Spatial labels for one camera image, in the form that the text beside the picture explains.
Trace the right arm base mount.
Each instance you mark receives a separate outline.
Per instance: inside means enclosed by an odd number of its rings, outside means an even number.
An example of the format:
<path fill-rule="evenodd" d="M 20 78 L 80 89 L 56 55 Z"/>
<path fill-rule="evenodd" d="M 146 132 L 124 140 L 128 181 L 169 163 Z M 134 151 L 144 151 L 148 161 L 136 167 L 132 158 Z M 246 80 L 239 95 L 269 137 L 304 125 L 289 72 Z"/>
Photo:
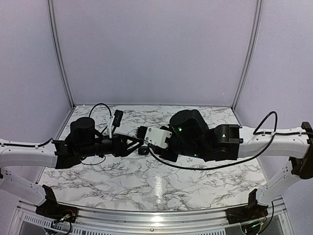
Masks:
<path fill-rule="evenodd" d="M 268 207 L 248 208 L 240 206 L 226 209 L 226 218 L 229 224 L 243 223 L 251 220 L 262 218 L 263 215 L 268 215 Z"/>

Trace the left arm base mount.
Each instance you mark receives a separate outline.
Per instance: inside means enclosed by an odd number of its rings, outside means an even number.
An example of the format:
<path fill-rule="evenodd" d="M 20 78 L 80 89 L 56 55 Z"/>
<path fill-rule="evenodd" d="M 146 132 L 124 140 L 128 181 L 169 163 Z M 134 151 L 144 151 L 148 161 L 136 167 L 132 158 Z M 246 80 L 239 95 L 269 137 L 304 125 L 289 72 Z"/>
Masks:
<path fill-rule="evenodd" d="M 66 222 L 74 223 L 76 221 L 78 213 L 77 207 L 62 205 L 62 204 L 42 204 L 41 206 L 36 207 L 36 214 L 48 217 L 57 221 L 60 221 L 61 218 L 69 215 L 69 218 L 66 218 Z"/>

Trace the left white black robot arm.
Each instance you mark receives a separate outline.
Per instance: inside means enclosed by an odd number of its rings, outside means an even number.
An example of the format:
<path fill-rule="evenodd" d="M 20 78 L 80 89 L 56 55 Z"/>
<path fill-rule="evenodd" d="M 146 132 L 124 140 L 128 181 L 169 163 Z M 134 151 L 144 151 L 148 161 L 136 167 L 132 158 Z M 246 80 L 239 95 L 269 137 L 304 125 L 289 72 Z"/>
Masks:
<path fill-rule="evenodd" d="M 70 124 L 70 134 L 63 141 L 49 140 L 40 144 L 0 141 L 0 166 L 44 166 L 69 169 L 87 157 L 111 154 L 126 157 L 143 145 L 143 141 L 122 134 L 104 136 L 95 129 L 95 121 L 79 118 Z M 0 188 L 23 198 L 50 217 L 57 218 L 62 207 L 53 190 L 35 186 L 29 180 L 5 170 L 0 173 Z"/>

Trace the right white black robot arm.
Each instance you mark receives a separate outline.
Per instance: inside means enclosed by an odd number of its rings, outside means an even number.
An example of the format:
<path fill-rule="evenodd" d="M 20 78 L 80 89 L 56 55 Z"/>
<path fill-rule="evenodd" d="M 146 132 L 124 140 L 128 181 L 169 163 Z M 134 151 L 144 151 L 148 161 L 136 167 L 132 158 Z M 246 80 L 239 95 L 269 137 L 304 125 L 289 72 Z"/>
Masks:
<path fill-rule="evenodd" d="M 209 161 L 243 162 L 259 156 L 286 156 L 287 163 L 268 182 L 249 194 L 242 215 L 253 219 L 274 198 L 313 177 L 313 129 L 308 122 L 292 129 L 261 129 L 221 124 L 209 128 L 198 110 L 183 110 L 170 118 L 168 127 L 148 129 L 148 144 L 161 158 L 176 162 L 179 155 Z"/>

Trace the black earbud charging case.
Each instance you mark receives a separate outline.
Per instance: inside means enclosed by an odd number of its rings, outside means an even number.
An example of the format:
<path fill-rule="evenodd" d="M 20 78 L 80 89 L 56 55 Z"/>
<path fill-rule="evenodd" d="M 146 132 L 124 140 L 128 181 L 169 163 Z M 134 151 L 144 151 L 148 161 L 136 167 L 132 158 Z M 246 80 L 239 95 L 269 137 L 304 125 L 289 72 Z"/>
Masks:
<path fill-rule="evenodd" d="M 138 155 L 141 155 L 141 156 L 146 156 L 148 155 L 150 152 L 149 152 L 149 148 L 147 146 L 143 146 L 143 147 L 140 147 L 138 149 Z"/>

